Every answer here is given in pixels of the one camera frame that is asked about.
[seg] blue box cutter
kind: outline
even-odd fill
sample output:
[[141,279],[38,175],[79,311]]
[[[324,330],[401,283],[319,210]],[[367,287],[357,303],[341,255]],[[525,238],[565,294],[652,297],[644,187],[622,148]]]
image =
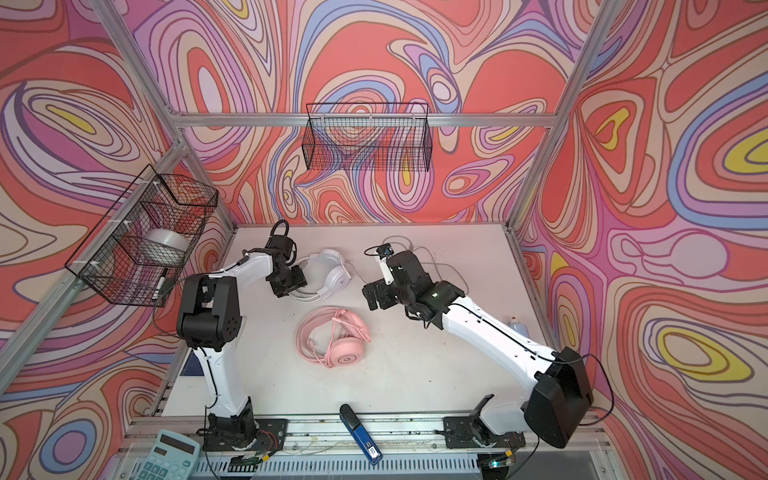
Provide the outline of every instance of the blue box cutter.
[[355,439],[355,442],[357,442],[357,445],[362,452],[366,454],[366,457],[368,457],[371,465],[379,463],[384,455],[382,455],[382,451],[379,450],[376,443],[373,442],[371,436],[368,435],[366,428],[362,426],[362,423],[360,423],[360,420],[357,418],[357,415],[355,415],[352,407],[346,403],[342,405],[339,409],[339,416],[346,429],[349,430],[349,433]]

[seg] headphones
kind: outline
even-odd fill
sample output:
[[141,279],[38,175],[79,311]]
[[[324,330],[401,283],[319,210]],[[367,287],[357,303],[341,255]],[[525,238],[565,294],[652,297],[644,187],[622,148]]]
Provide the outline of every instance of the headphones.
[[342,258],[341,253],[335,250],[326,249],[320,253],[313,253],[312,255],[297,261],[296,265],[301,266],[304,262],[327,262],[333,264],[334,267],[328,272],[325,285],[323,285],[323,288],[320,290],[308,293],[303,292],[301,289],[297,289],[289,293],[289,295],[300,302],[315,302],[317,300],[326,299],[334,293],[344,290],[346,284],[352,279],[352,276],[349,275],[349,272],[347,272],[344,267],[344,259]]
[[[314,329],[328,322],[333,322],[331,341],[325,355],[320,357],[315,350],[315,343],[310,339],[310,334]],[[337,323],[341,325],[342,333],[339,338],[334,338]],[[296,330],[296,351],[299,355],[307,362],[322,365],[328,369],[352,365],[362,360],[365,353],[363,342],[371,342],[368,326],[355,313],[337,306],[323,306],[311,312]]]

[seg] robotic arm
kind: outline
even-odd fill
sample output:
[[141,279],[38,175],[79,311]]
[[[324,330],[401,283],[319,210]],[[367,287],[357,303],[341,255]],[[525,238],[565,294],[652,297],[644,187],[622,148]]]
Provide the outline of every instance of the robotic arm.
[[480,308],[447,281],[432,282],[410,250],[395,254],[386,243],[376,248],[384,278],[365,285],[371,310],[397,303],[406,316],[453,333],[480,349],[509,372],[522,394],[505,403],[487,396],[476,410],[472,434],[487,445],[506,432],[530,428],[548,444],[564,448],[589,410],[593,397],[581,356],[557,352],[520,335]]
[[[285,233],[275,229],[285,225]],[[256,438],[250,398],[243,390],[232,340],[240,332],[238,284],[246,288],[266,279],[278,297],[306,286],[304,274],[296,261],[296,244],[288,237],[288,222],[280,220],[272,228],[264,248],[243,251],[243,258],[227,268],[190,277],[181,294],[178,336],[193,349],[213,396],[209,407],[210,435],[206,450],[214,445],[235,449],[249,448]]]

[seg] blue handheld tool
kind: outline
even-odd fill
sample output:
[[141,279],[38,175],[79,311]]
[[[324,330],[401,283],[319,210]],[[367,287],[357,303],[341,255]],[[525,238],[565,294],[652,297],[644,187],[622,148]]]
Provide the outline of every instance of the blue handheld tool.
[[138,480],[187,480],[197,463],[200,444],[168,430],[160,430],[139,472]]
[[349,430],[349,433],[355,439],[355,442],[357,442],[357,445],[362,452],[366,454],[366,457],[368,457],[371,465],[379,463],[384,455],[382,455],[382,451],[379,450],[379,447],[377,447],[376,443],[371,439],[371,435],[368,435],[366,428],[362,426],[362,423],[360,423],[360,420],[357,418],[357,415],[355,415],[352,407],[346,403],[342,405],[339,409],[339,416],[346,429]]

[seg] psychedelic patterned wallpaper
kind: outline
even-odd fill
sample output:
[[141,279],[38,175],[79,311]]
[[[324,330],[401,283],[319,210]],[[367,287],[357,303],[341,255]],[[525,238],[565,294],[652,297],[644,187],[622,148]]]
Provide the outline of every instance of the psychedelic patterned wallpaper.
[[[590,2],[143,0],[124,20],[170,105],[303,112],[314,101],[426,101],[433,112],[551,112]],[[433,170],[306,173],[299,128],[194,128],[236,223],[502,221],[543,135],[434,129]]]
[[[0,348],[169,146],[88,5],[0,2]],[[188,269],[211,268],[223,237],[213,219]],[[161,313],[166,329],[176,305]],[[0,397],[0,479],[96,478],[174,352],[149,314],[77,298]]]
[[628,4],[518,239],[632,478],[765,479],[768,4]]

